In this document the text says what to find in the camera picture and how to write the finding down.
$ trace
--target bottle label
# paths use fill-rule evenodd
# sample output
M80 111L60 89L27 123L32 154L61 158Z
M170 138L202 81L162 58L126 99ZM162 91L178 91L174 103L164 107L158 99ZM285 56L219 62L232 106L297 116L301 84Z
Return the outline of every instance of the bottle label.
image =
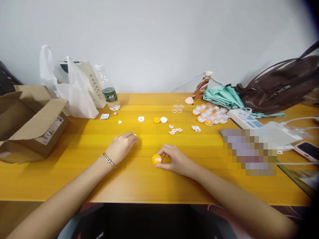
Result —
M103 89L102 93L105 96L106 102L115 102L117 101L117 95L114 88Z

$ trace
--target white round disc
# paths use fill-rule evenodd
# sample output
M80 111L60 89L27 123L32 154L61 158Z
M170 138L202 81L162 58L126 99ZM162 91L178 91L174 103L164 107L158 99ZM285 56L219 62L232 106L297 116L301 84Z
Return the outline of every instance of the white round disc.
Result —
M143 122L145 120L145 118L143 116L138 117L137 119L139 122Z
M167 118L166 118L166 117L162 117L162 118L160 119L160 121L161 121L162 123L166 123L166 122L167 122Z

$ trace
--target water bottle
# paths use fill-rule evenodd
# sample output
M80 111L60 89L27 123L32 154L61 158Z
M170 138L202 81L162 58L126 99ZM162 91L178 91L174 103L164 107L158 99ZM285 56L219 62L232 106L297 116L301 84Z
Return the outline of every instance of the water bottle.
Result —
M100 84L102 85L102 93L106 98L107 105L110 110L117 111L119 110L120 102L117 98L115 88L113 87L112 82L106 77L106 72L104 66L102 64L95 65L95 69L98 72L98 76L100 78Z

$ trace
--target silver bracelet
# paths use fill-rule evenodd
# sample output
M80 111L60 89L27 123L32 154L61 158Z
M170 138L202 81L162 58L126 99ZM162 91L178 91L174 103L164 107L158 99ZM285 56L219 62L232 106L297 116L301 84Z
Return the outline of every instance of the silver bracelet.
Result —
M108 163L111 163L111 164L113 165L113 167L114 167L114 168L116 168L116 166L113 164L112 160L111 160L111 159L109 159L109 158L106 156L106 154L105 154L105 153L103 153L103 155L104 155L104 157L105 157L106 161L107 161Z

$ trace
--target chair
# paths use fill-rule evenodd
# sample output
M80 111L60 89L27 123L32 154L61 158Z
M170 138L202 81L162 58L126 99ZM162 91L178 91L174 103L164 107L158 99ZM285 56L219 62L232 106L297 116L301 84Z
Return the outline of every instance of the chair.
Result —
M200 205L98 203L75 215L58 239L237 238L225 219Z

